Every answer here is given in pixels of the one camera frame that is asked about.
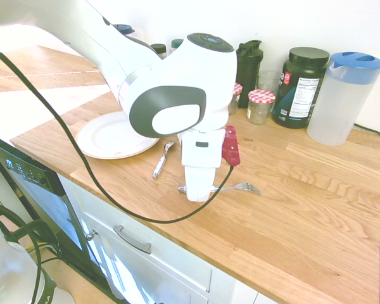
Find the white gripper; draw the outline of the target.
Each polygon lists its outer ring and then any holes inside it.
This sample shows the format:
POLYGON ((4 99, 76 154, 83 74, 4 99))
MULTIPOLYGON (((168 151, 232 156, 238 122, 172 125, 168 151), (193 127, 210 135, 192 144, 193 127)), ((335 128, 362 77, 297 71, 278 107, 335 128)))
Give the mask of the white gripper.
POLYGON ((178 135, 189 201, 206 202, 209 199, 215 168, 221 164, 224 136, 224 129, 207 132, 190 129, 178 135))

